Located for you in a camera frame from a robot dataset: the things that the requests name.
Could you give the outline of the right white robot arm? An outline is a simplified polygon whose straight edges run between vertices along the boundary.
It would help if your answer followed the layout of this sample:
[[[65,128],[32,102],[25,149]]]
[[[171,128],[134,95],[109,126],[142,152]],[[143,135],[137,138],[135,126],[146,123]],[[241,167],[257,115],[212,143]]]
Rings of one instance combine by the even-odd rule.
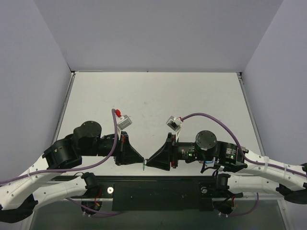
[[[290,165],[258,155],[236,144],[218,141],[208,130],[199,132],[194,142],[180,142],[169,133],[165,144],[145,165],[165,171],[176,168],[179,161],[203,163],[201,173],[209,167],[217,170],[215,192],[225,196],[229,192],[268,193],[282,195],[288,202],[306,204],[307,165]]]

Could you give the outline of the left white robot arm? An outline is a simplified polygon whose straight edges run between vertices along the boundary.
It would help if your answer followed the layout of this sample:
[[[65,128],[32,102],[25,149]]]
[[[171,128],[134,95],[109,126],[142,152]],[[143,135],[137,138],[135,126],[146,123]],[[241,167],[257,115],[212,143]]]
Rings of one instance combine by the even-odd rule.
[[[129,143],[129,136],[101,136],[95,121],[86,121],[64,139],[56,141],[17,180],[0,187],[0,220],[19,222],[34,210],[72,196],[98,197],[101,185],[94,173],[82,170],[77,178],[47,186],[51,179],[82,164],[83,156],[112,156],[116,165],[142,163],[144,158]]]

